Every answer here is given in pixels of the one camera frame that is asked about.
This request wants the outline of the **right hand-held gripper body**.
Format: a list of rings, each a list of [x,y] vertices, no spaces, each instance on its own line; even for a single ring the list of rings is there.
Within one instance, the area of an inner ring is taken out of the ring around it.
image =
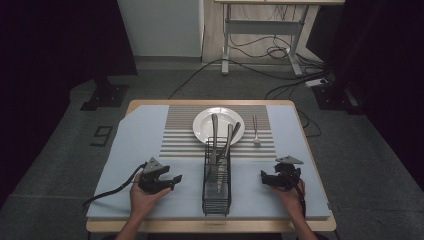
[[[296,168],[296,165],[303,165],[304,162],[290,155],[277,158],[276,162],[274,169],[278,174],[277,186],[283,191],[289,191],[296,187],[301,175],[301,169]]]

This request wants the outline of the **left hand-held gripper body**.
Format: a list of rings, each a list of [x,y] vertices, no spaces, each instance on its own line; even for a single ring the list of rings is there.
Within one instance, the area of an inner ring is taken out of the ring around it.
[[[138,187],[147,194],[159,193],[161,190],[160,183],[166,181],[160,180],[160,176],[168,173],[169,170],[169,166],[164,166],[154,157],[151,157],[143,167]]]

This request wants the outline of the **person's right hand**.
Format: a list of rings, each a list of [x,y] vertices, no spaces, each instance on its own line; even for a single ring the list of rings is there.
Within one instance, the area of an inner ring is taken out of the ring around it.
[[[287,211],[290,219],[293,215],[303,214],[303,206],[301,200],[305,194],[305,183],[300,180],[298,185],[289,190],[283,191],[280,188],[272,187],[272,190],[278,195],[283,208]]]

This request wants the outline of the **person's left hand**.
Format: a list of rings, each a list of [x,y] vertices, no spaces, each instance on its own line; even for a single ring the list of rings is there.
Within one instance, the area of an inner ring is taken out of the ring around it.
[[[129,219],[138,222],[142,222],[145,219],[157,201],[171,192],[170,188],[166,188],[156,194],[145,193],[138,186],[141,176],[141,173],[135,176],[134,183],[130,189],[131,213]]]

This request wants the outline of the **light blue foam mat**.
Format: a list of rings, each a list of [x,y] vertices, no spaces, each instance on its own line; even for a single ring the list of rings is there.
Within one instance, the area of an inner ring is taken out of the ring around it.
[[[202,158],[161,158],[159,156],[168,110],[171,105],[144,105],[121,120],[111,151],[96,188],[97,200],[87,212],[90,218],[125,218],[130,212],[129,194],[115,189],[142,163],[156,158],[170,167],[165,178],[182,175],[174,191],[159,201],[153,219],[194,219],[203,217]],[[304,162],[301,177],[306,183],[306,215],[323,219],[330,215],[328,201],[315,169],[296,110],[291,105],[264,105],[268,111],[276,157],[234,159],[231,157],[233,219],[284,218],[285,210],[270,187],[261,181],[260,171],[273,173],[276,159],[288,155]]]

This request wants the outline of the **striped placemat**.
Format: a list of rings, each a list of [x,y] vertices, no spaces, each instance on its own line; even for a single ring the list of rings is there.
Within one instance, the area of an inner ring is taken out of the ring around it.
[[[245,123],[242,138],[231,143],[231,157],[236,159],[272,159],[276,157],[268,111],[264,105],[171,105],[168,110],[159,156],[161,158],[202,158],[205,143],[193,133],[194,118],[203,110],[225,107],[238,113]],[[257,117],[260,146],[254,144],[253,115]]]

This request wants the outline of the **silver fork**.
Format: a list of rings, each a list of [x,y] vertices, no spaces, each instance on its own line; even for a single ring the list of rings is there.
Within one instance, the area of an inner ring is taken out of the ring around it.
[[[255,144],[255,146],[260,146],[261,141],[260,141],[259,136],[258,136],[257,117],[256,117],[255,114],[253,115],[253,128],[254,128],[254,139],[253,139],[254,144]]]

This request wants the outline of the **white round plate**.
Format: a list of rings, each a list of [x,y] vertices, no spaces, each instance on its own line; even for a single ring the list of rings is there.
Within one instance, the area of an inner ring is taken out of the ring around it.
[[[213,136],[213,123],[212,115],[216,114],[218,117],[218,137],[227,136],[227,125],[232,124],[236,126],[237,123],[240,123],[239,130],[234,135],[231,143],[235,144],[238,142],[245,131],[245,123],[242,117],[235,111],[225,108],[225,107],[213,107],[208,108],[200,112],[193,120],[192,129],[193,133],[199,141],[205,143],[210,137]]]

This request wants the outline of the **silver table knife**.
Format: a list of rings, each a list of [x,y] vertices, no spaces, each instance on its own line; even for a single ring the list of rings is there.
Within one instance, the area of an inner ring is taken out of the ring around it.
[[[217,158],[217,135],[218,135],[218,116],[213,113],[212,126],[213,126],[213,139],[212,139],[212,152],[210,154],[211,171],[216,171],[216,158]]]

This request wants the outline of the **white power strip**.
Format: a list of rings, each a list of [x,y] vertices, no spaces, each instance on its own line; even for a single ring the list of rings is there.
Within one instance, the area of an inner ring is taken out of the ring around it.
[[[314,87],[314,86],[324,85],[324,84],[327,84],[327,83],[328,83],[328,81],[325,78],[319,78],[319,79],[309,80],[309,81],[305,82],[305,86],[310,88],[310,87]]]

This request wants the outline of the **dark curtain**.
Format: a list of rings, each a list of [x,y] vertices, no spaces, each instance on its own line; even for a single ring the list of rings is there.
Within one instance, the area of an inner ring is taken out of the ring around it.
[[[136,72],[118,0],[0,0],[0,208],[60,122],[71,89]]]
[[[348,87],[424,190],[424,0],[345,0],[318,8],[307,49],[328,85]]]

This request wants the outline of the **desk with white legs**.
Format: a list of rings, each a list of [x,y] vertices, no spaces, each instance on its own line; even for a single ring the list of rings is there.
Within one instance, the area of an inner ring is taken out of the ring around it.
[[[291,36],[287,57],[296,76],[302,76],[303,72],[299,65],[296,49],[305,24],[310,6],[342,6],[345,0],[214,0],[215,3],[224,6],[224,44],[221,59],[221,73],[229,73],[229,38],[232,34],[245,35],[285,35]],[[275,21],[275,20],[237,20],[232,18],[233,5],[295,5],[302,6],[303,11],[298,21]]]

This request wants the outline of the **white cabinet panel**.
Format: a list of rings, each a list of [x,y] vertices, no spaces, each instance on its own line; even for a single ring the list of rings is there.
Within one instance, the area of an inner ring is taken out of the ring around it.
[[[204,0],[118,0],[118,5],[135,56],[202,56]]]

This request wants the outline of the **black floor socket frame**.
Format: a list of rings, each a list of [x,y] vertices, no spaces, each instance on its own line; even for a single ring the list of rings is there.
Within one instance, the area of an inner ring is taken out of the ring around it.
[[[112,126],[98,126],[90,145],[95,147],[105,147],[111,136],[112,130]]]

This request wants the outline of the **black stand base plate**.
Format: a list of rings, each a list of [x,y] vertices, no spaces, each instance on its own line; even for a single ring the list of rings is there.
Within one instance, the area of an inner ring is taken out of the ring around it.
[[[349,115],[363,115],[360,102],[348,88],[342,90],[330,85],[312,88],[316,102],[321,110],[345,111]]]
[[[88,102],[84,102],[81,111],[96,111],[99,107],[120,107],[126,93],[128,85],[111,84],[106,76],[99,76],[94,79],[96,89]]]

